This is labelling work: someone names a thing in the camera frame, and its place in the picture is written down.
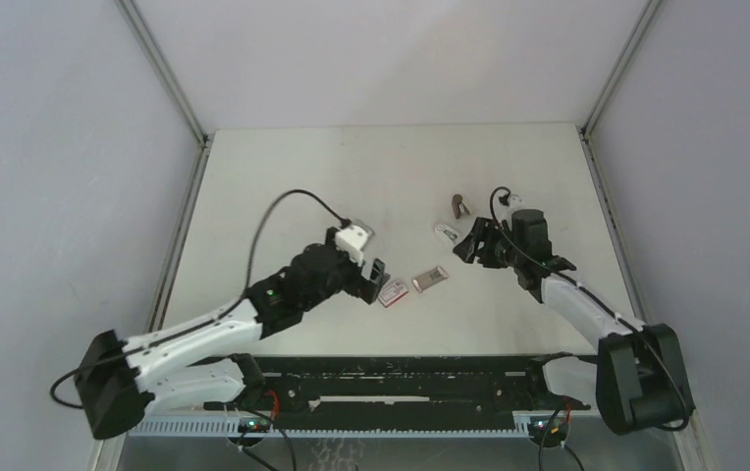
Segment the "red white staple box sleeve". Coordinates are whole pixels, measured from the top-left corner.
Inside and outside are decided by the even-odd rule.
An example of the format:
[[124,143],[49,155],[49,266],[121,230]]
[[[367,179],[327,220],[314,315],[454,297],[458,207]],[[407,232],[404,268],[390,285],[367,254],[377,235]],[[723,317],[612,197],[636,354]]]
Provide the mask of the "red white staple box sleeve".
[[384,308],[389,308],[409,294],[406,284],[399,279],[385,284],[378,294],[378,301]]

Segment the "cardboard staple box tray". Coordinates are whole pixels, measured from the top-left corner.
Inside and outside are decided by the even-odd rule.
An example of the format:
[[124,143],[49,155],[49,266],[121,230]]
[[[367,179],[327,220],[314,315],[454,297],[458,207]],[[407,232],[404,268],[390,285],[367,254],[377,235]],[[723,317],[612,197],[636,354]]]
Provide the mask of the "cardboard staple box tray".
[[437,266],[436,268],[430,269],[420,275],[417,275],[411,280],[411,283],[419,293],[422,293],[432,286],[447,280],[448,278],[449,274],[447,273],[447,271],[443,267]]

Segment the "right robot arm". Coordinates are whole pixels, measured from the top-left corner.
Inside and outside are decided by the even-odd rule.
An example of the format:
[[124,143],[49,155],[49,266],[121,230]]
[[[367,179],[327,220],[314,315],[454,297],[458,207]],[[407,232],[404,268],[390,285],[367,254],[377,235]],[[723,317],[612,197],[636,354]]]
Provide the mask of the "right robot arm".
[[575,279],[575,266],[553,252],[542,211],[519,209],[506,222],[479,217],[453,253],[467,264],[513,269],[521,288],[595,348],[592,363],[545,361],[525,384],[532,404],[550,408],[564,395],[593,404],[617,435],[689,424],[695,403],[674,329],[618,313]]

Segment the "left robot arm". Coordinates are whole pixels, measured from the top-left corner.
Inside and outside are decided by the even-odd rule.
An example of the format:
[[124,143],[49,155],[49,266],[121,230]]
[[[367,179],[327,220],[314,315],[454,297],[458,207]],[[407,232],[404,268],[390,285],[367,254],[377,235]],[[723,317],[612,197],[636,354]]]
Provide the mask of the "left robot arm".
[[121,339],[109,330],[94,337],[74,375],[92,436],[115,438],[148,414],[205,402],[258,406],[266,385],[238,347],[295,326],[341,292],[374,303],[388,276],[382,260],[365,255],[373,237],[360,221],[331,228],[324,242],[307,246],[230,305],[149,334]]

